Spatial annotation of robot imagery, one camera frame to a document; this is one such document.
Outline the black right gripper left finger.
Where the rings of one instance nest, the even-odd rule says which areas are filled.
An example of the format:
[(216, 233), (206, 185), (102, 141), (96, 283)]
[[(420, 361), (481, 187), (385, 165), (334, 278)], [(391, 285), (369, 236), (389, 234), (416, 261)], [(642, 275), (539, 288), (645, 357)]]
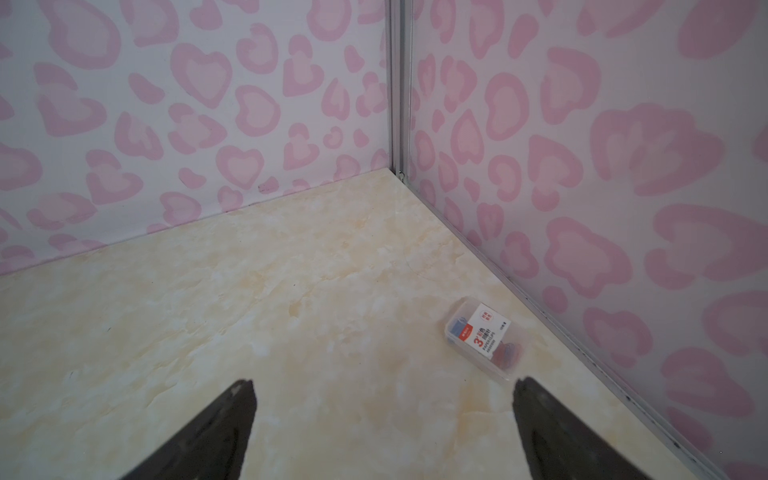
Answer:
[(240, 379), (124, 477), (237, 480), (256, 411), (253, 382)]

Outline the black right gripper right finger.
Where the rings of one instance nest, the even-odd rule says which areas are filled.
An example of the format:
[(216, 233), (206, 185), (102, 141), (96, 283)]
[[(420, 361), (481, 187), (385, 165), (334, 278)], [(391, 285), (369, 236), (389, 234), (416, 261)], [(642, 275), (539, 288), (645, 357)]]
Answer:
[(535, 379), (515, 383), (512, 408), (532, 478), (648, 477)]

